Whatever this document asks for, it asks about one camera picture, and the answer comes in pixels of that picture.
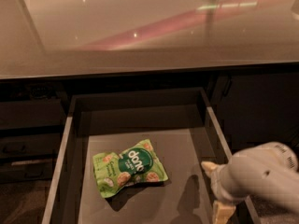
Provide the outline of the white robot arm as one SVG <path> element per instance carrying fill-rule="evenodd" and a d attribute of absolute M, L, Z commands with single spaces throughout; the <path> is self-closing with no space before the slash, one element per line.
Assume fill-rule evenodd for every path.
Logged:
<path fill-rule="evenodd" d="M 203 161 L 201 166 L 215 196 L 213 224 L 227 224 L 250 195 L 299 213 L 298 160 L 284 144 L 268 142 L 236 152 L 226 164 Z"/>

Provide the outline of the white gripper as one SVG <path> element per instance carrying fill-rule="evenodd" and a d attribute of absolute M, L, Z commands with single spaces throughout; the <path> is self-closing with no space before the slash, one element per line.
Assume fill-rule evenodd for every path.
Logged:
<path fill-rule="evenodd" d="M 217 199 L 213 203 L 213 224 L 227 224 L 228 220 L 234 214 L 236 207 L 242 203 L 246 196 L 236 197 L 228 192 L 228 189 L 221 183 L 221 171 L 225 165 L 218 165 L 212 161 L 202 161 L 202 169 L 205 174 L 210 178 L 211 189 Z"/>

